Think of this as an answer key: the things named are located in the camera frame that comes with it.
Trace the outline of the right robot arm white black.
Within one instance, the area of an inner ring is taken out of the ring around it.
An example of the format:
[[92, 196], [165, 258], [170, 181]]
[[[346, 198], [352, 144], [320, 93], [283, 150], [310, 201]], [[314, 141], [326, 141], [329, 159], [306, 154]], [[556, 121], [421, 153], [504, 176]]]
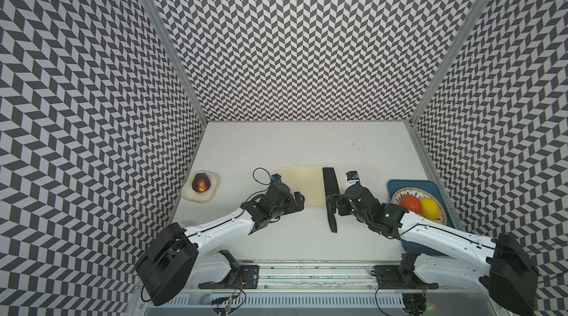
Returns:
[[387, 239], [427, 246], [462, 262], [473, 272], [473, 284], [501, 307], [517, 315], [533, 315], [538, 267], [518, 240], [477, 236], [438, 224], [392, 203], [381, 203], [359, 182], [340, 193], [336, 183], [324, 185], [328, 222], [337, 231], [336, 215], [353, 215]]

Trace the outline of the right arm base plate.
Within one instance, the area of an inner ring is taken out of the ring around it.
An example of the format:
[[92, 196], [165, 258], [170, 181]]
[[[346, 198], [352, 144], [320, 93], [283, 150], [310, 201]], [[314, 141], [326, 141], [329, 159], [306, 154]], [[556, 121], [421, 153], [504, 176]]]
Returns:
[[376, 265], [371, 274], [380, 289], [439, 289], [437, 283], [425, 283], [414, 272], [401, 273], [398, 266]]

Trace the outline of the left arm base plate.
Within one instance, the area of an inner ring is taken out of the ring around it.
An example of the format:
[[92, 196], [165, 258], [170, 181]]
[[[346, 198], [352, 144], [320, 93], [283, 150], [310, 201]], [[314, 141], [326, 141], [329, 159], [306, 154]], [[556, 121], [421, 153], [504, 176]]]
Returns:
[[200, 283], [199, 289], [257, 289], [260, 267], [241, 265], [232, 268], [229, 274], [219, 282]]

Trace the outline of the black cleaver knife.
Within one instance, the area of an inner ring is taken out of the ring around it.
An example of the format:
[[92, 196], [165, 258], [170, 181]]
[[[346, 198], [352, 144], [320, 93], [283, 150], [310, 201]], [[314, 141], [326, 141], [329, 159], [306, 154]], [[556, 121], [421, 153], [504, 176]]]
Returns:
[[337, 221], [335, 218], [335, 213], [337, 211], [336, 197], [340, 194], [340, 188], [335, 169], [332, 167], [322, 168], [322, 177], [324, 182], [328, 225], [332, 233], [337, 233]]

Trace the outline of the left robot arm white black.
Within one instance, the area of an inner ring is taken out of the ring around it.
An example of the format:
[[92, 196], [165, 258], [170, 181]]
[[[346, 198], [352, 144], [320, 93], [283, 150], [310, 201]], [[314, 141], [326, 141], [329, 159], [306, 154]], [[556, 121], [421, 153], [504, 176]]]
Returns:
[[135, 265], [143, 282], [142, 294], [148, 294], [142, 301], [166, 304], [184, 289], [191, 276], [196, 276], [198, 283], [234, 286], [230, 274], [240, 266], [220, 247], [256, 233], [284, 215], [303, 211], [305, 201], [301, 193], [292, 192], [275, 175], [265, 190], [251, 195], [229, 215], [198, 226], [166, 226]]

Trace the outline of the beige cutting board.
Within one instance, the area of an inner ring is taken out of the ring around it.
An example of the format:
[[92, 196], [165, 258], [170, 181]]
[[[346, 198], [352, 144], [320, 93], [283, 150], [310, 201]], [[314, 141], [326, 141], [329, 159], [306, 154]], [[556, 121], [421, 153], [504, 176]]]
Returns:
[[323, 166], [281, 167], [277, 174], [292, 193], [300, 192], [306, 206], [325, 205]]

